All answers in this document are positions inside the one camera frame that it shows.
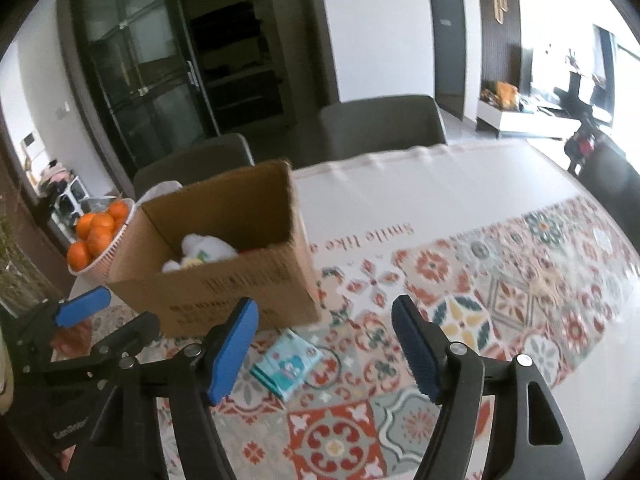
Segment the blue gripper pad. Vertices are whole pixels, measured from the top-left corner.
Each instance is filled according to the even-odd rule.
[[[249,345],[258,329],[258,305],[246,300],[238,319],[226,336],[211,369],[211,384],[207,395],[213,406],[231,393]]]
[[[111,303],[111,292],[105,286],[97,286],[73,300],[67,301],[56,316],[56,325],[69,328],[96,312],[107,308]]]
[[[441,391],[438,362],[408,311],[413,308],[417,312],[415,305],[410,300],[406,303],[399,300],[395,300],[391,307],[391,323],[418,389],[429,396],[431,402],[436,402]]]

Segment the door handle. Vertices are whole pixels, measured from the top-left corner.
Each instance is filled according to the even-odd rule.
[[[189,78],[189,83],[196,87],[196,90],[200,91],[200,85],[198,83],[198,78],[196,77],[196,72],[193,69],[193,63],[188,59],[187,65],[189,69],[187,70],[187,77]]]

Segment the gold wall decoration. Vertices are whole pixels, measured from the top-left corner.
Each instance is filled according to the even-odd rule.
[[[507,0],[494,0],[495,21],[501,25],[504,23],[504,13],[509,12]]]

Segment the floral tile pattern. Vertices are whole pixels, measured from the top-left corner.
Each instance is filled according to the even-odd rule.
[[[640,261],[600,206],[574,198],[519,218],[318,269],[322,321],[295,327],[322,361],[286,404],[249,373],[277,338],[256,335],[232,393],[212,410],[241,480],[403,478],[415,470],[439,408],[415,386],[390,320],[409,294],[425,319],[482,355],[525,352],[560,384],[590,354],[628,300]],[[93,318],[94,342],[132,319],[125,307]],[[169,358],[193,339],[158,338],[139,359]],[[158,402],[170,477],[183,478],[168,403]],[[485,399],[476,442],[485,443]],[[467,477],[482,476],[472,458]]]

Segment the tissue packet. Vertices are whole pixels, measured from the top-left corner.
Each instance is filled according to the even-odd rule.
[[[321,358],[321,351],[287,328],[250,373],[286,402]]]

